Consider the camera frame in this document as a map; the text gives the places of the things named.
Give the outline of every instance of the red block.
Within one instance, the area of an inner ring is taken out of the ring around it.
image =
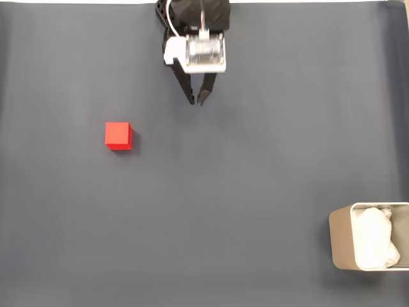
[[[106,123],[105,145],[111,150],[131,150],[132,134],[130,123]]]

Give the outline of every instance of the gray mat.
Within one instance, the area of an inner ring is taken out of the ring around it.
[[[152,4],[0,16],[1,307],[408,306],[407,274],[333,266],[327,220],[408,199],[402,3],[233,5],[202,108]]]

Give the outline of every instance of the dark gray surface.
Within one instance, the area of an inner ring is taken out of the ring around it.
[[[1,307],[409,305],[333,266],[327,221],[408,199],[403,4],[233,5],[202,108],[152,5],[0,14]]]

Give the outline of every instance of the robotic arm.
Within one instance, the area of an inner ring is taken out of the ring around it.
[[[165,26],[162,52],[190,104],[195,104],[190,74],[204,74],[197,96],[203,105],[216,75],[226,71],[224,31],[229,29],[229,0],[158,0],[156,14]]]

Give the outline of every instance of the trash can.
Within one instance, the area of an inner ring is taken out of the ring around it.
[[[386,269],[365,269],[355,254],[352,210],[376,207],[392,211],[392,242],[401,258]],[[332,261],[338,269],[356,271],[409,271],[409,203],[356,203],[333,211],[329,217]]]

